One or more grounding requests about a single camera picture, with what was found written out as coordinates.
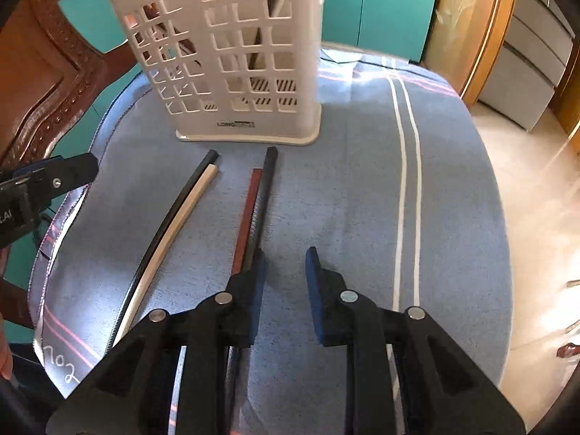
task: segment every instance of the red stick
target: red stick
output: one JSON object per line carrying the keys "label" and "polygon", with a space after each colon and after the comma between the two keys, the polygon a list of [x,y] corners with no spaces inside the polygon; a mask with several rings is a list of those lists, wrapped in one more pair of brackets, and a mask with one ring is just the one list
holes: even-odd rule
{"label": "red stick", "polygon": [[236,249],[234,251],[234,260],[231,264],[231,275],[237,275],[242,271],[242,264],[244,263],[244,254],[246,252],[246,245],[250,235],[250,226],[252,224],[253,209],[256,205],[257,190],[260,186],[260,179],[262,178],[262,169],[254,168],[250,178],[250,186],[248,188],[248,195],[246,196],[246,204],[244,205],[244,212],[242,214],[242,221],[240,222],[240,231],[238,232],[238,239],[236,241]]}

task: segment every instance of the basket base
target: basket base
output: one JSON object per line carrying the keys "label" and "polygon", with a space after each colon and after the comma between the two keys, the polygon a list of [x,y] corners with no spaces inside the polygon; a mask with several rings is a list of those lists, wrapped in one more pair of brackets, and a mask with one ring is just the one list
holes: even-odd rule
{"label": "basket base", "polygon": [[230,134],[230,135],[203,135],[188,134],[184,135],[179,130],[175,131],[175,136],[184,142],[262,142],[266,144],[286,144],[286,145],[308,145],[318,139],[320,134],[320,118],[322,107],[318,104],[316,112],[316,126],[314,132],[306,137],[280,137],[280,136],[253,136],[248,134]]}

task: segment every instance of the metal screw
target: metal screw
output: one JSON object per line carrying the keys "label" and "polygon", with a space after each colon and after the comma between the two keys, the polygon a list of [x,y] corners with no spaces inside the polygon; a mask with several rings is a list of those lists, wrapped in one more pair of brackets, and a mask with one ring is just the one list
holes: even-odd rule
{"label": "metal screw", "polygon": [[220,305],[229,304],[231,303],[232,299],[233,298],[230,293],[226,292],[218,293],[215,297],[216,302]]}
{"label": "metal screw", "polygon": [[411,317],[411,319],[415,319],[416,321],[420,321],[425,317],[425,311],[423,311],[420,307],[410,307],[407,312],[409,313],[409,317]]}
{"label": "metal screw", "polygon": [[350,289],[340,293],[340,299],[345,303],[354,303],[359,298],[359,295]]}
{"label": "metal screw", "polygon": [[163,309],[153,309],[153,311],[149,312],[149,320],[151,322],[161,322],[165,317],[167,317],[167,312]]}

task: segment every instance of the cabinet door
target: cabinet door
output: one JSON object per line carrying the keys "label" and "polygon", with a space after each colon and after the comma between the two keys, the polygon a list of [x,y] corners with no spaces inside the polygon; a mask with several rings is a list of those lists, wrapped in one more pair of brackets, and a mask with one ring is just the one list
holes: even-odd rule
{"label": "cabinet door", "polygon": [[359,46],[418,62],[435,0],[362,0]]}
{"label": "cabinet door", "polygon": [[324,0],[323,41],[356,46],[363,0]]}

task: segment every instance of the gray tablecloth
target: gray tablecloth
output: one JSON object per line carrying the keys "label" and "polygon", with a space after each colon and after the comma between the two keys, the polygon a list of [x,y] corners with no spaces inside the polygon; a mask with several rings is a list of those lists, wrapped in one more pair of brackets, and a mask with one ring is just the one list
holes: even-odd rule
{"label": "gray tablecloth", "polygon": [[[342,431],[346,351],[315,339],[304,272],[311,245],[347,286],[385,308],[423,306],[493,381],[502,373],[510,263],[483,143],[442,78],[403,62],[393,69],[390,59],[366,60],[387,68],[321,61],[320,137],[278,147],[262,243],[269,272],[248,384],[238,398],[242,433]],[[250,172],[266,152],[263,144],[177,141],[149,90],[140,75],[108,114],[120,121],[99,175],[64,238],[50,232],[52,242],[60,237],[59,251],[51,267],[37,267],[50,273],[33,275],[31,295],[41,296],[31,300],[40,311],[37,346],[64,394],[102,356],[144,251],[210,148],[221,155],[219,174],[139,314],[186,310],[224,288]]]}

